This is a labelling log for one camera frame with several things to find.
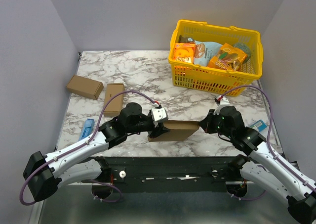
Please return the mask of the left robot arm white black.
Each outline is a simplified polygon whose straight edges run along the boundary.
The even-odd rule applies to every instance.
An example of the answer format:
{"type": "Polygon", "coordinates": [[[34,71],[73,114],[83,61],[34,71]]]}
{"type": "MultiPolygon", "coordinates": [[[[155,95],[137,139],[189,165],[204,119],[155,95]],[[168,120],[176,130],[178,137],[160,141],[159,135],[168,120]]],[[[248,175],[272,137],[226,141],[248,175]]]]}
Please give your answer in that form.
{"type": "Polygon", "coordinates": [[[161,105],[143,114],[141,105],[131,102],[118,116],[103,123],[86,138],[46,155],[40,151],[33,153],[23,171],[25,182],[20,191],[20,202],[28,205],[23,199],[26,187],[34,201],[40,202],[52,196],[62,185],[73,181],[106,181],[110,174],[107,167],[85,165],[80,168],[79,165],[88,157],[123,143],[130,135],[148,132],[151,138],[155,138],[167,133],[169,130],[163,126],[167,120],[167,111],[161,105]]]}

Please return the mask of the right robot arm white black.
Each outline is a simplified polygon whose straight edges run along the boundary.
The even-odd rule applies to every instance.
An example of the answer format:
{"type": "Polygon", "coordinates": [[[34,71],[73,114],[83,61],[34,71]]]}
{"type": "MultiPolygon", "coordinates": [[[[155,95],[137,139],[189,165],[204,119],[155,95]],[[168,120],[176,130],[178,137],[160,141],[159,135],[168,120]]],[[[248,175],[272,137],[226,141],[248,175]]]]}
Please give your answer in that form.
{"type": "Polygon", "coordinates": [[[199,122],[207,134],[222,134],[246,157],[244,163],[228,166],[232,180],[250,180],[287,205],[290,215],[301,224],[316,220],[316,182],[304,175],[256,130],[245,126],[242,115],[233,106],[209,110],[199,122]]]}

